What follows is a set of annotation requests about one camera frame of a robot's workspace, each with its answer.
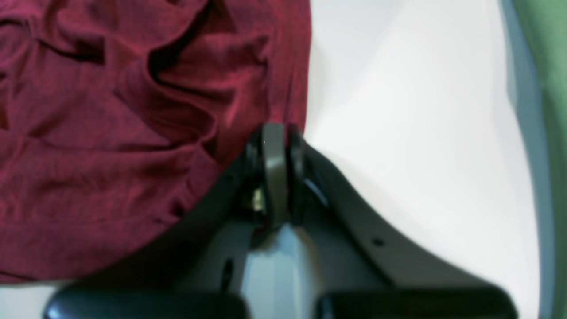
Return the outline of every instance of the white surface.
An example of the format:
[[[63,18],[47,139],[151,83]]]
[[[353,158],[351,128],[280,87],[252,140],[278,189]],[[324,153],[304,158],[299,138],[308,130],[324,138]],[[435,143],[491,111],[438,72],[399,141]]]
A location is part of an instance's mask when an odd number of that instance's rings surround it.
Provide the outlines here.
[[[312,0],[312,14],[308,141],[406,236],[537,318],[534,197],[498,2]],[[0,288],[0,316],[39,319],[48,295]]]

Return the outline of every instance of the maroon shirt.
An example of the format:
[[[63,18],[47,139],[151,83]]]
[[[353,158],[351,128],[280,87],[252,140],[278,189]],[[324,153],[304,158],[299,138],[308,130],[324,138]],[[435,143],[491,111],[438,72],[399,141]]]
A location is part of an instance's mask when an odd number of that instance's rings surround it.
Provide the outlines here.
[[[308,0],[0,1],[0,282],[123,258],[303,127],[310,42]]]

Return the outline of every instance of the green object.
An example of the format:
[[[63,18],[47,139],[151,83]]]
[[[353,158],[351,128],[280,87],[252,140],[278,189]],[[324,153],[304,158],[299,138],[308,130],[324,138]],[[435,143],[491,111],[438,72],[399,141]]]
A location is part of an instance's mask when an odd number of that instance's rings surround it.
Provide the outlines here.
[[[552,319],[567,319],[567,0],[513,0],[534,57],[547,131],[555,224]]]

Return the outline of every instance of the red fabric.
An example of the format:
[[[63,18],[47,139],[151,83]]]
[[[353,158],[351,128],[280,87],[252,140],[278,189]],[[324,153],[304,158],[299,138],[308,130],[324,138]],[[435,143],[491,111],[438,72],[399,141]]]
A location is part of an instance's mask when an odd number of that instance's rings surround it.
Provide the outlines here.
[[[310,38],[308,0],[1,0],[0,281],[117,261],[303,127]]]

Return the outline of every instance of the black plastic part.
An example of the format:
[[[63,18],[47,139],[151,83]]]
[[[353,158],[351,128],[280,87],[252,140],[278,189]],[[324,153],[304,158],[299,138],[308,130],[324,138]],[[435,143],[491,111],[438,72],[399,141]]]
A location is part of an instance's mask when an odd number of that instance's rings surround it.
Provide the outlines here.
[[[287,208],[316,246],[324,284],[313,300],[317,319],[517,317],[504,291],[382,219],[297,127],[288,138],[286,152],[283,125],[256,131],[191,212],[131,256],[63,288],[44,318],[249,318],[238,296],[246,256],[289,220]],[[265,212],[250,208],[258,187]]]

